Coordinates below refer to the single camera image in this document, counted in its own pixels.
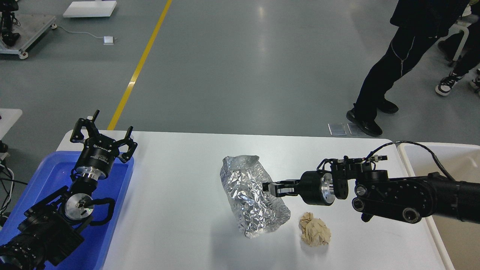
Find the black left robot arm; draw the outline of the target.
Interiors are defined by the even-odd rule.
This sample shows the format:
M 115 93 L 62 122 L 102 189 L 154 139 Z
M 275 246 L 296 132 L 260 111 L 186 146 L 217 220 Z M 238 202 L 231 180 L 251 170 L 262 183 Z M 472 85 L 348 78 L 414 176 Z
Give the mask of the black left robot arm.
M 103 226 L 114 216 L 115 198 L 93 198 L 99 180 L 107 179 L 116 159 L 127 163 L 137 148 L 130 126 L 122 139 L 99 132 L 95 120 L 79 118 L 70 142 L 82 152 L 71 170 L 70 186 L 62 186 L 29 207 L 18 225 L 19 234 L 1 246 L 2 270 L 43 270 L 46 262 L 57 266 L 84 242 L 88 226 Z

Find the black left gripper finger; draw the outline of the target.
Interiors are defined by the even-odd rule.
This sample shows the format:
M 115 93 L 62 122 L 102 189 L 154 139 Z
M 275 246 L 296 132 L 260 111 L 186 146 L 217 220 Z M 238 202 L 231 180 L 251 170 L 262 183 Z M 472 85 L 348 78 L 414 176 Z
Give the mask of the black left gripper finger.
M 130 126 L 125 134 L 125 137 L 113 142 L 112 144 L 112 154 L 114 157 L 118 158 L 123 164 L 130 161 L 133 157 L 135 150 L 137 149 L 137 142 L 131 137 L 134 127 Z M 120 152 L 120 148 L 127 146 L 127 151 Z
M 100 110 L 96 110 L 94 115 L 91 118 L 79 118 L 74 125 L 72 134 L 70 137 L 70 142 L 72 143 L 86 143 L 86 140 L 99 138 L 101 134 L 99 133 L 98 128 L 95 125 L 95 120 L 98 117 Z M 85 137 L 82 133 L 82 130 L 86 130 L 88 137 Z

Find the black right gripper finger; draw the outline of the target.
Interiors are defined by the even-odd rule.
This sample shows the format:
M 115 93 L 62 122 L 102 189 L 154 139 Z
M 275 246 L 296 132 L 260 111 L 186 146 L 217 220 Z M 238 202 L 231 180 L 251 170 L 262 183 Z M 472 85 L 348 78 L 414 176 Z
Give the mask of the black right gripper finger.
M 298 196 L 299 194 L 291 187 L 273 187 L 271 188 L 271 195 L 276 198 L 282 198 L 286 196 Z
M 262 191 L 271 193 L 273 187 L 295 188 L 300 183 L 300 180 L 283 180 L 276 182 L 262 183 Z

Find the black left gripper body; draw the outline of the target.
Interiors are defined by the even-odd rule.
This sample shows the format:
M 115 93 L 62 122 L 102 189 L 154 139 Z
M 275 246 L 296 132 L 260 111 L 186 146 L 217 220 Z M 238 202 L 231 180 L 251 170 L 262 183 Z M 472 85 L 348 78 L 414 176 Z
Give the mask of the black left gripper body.
M 73 171 L 78 174 L 94 173 L 96 175 L 95 180 L 108 178 L 114 161 L 120 153 L 120 144 L 107 136 L 89 137 L 87 139 L 74 136 L 73 142 L 84 144 Z

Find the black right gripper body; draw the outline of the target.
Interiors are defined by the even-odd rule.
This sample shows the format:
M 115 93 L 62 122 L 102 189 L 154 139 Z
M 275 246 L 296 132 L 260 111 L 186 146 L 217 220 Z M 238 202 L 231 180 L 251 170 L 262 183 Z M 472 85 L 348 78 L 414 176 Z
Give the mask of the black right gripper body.
M 330 206 L 335 201 L 332 174 L 306 171 L 295 185 L 295 192 L 309 205 Z

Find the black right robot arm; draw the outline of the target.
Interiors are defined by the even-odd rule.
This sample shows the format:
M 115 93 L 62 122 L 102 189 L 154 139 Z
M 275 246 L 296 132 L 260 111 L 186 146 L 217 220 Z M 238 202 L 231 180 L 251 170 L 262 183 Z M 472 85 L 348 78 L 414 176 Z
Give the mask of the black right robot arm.
M 430 149 L 439 172 L 403 178 L 390 178 L 376 168 L 377 162 L 387 160 L 378 151 L 360 158 L 324 159 L 300 179 L 263 183 L 262 190 L 276 198 L 298 195 L 306 204 L 330 206 L 335 199 L 347 199 L 348 181 L 355 180 L 351 204 L 364 222 L 378 216 L 416 224 L 431 215 L 480 222 L 479 184 L 456 181 Z

